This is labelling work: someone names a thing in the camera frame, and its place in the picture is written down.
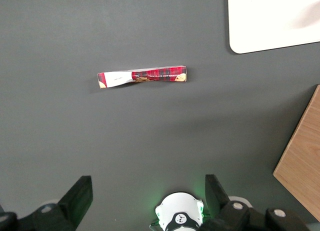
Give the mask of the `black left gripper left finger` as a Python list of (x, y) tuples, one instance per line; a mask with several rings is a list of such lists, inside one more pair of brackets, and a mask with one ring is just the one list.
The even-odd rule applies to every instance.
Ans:
[(40, 206), (18, 220), (19, 231), (75, 231), (93, 202), (90, 175), (81, 176), (56, 203)]

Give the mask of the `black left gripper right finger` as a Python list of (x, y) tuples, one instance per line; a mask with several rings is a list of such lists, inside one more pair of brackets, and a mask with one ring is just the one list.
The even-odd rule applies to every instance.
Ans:
[(206, 231), (265, 231), (262, 214), (242, 201), (231, 201), (214, 174), (205, 176), (205, 200), (210, 218), (204, 222)]

